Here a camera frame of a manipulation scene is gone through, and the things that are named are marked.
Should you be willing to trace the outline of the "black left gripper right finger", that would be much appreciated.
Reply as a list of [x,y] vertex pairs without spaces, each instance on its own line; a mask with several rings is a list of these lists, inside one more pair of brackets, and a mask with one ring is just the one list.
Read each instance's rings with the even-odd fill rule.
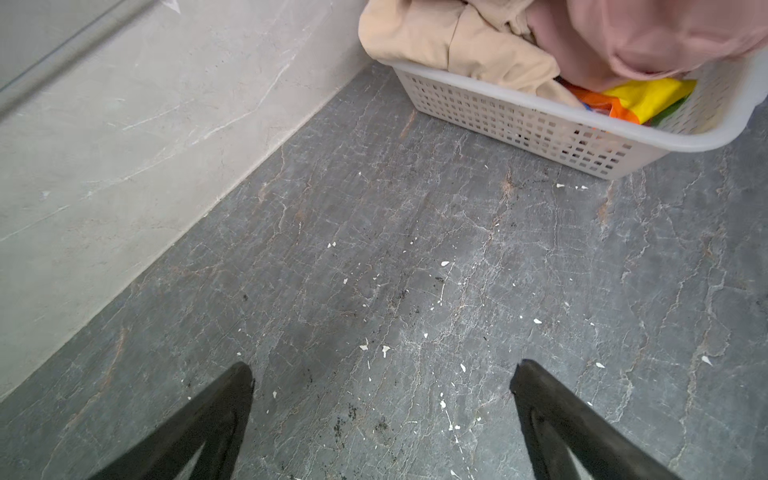
[[580,462],[594,479],[676,479],[613,428],[539,363],[523,359],[510,391],[534,477],[578,479]]

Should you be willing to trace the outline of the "pink drawstring shorts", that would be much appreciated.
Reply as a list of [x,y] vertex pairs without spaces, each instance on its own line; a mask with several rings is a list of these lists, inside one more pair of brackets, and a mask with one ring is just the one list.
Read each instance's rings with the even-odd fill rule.
[[592,91],[682,75],[767,43],[764,1],[535,1],[526,16],[562,77]]

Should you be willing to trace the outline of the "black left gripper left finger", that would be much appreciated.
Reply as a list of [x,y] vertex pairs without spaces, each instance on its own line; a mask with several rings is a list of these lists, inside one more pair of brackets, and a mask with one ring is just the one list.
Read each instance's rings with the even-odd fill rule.
[[237,362],[94,479],[174,479],[192,457],[192,479],[229,479],[253,402],[251,368]]

